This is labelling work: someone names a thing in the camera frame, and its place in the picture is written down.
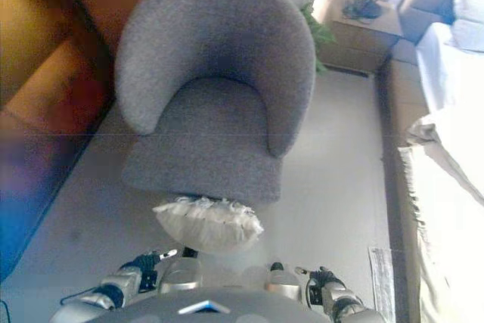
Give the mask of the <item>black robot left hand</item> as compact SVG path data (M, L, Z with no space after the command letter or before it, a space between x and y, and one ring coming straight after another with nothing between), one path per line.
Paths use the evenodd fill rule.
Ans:
M140 269L142 274L151 272L154 270L155 266L162 260L174 257L177 253L178 251L176 249L168 250L166 252L152 250L149 253L141 254L137 256L134 260L123 264L122 269L127 267L136 267Z

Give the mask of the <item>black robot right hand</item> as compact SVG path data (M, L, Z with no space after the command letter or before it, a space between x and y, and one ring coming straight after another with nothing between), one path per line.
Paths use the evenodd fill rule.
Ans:
M345 284L330 270L321 266L319 270L310 271L303 267L297 266L294 269L295 273L298 275L307 275L308 284L313 283L319 288L323 288L326 284L336 283L341 287L345 287Z

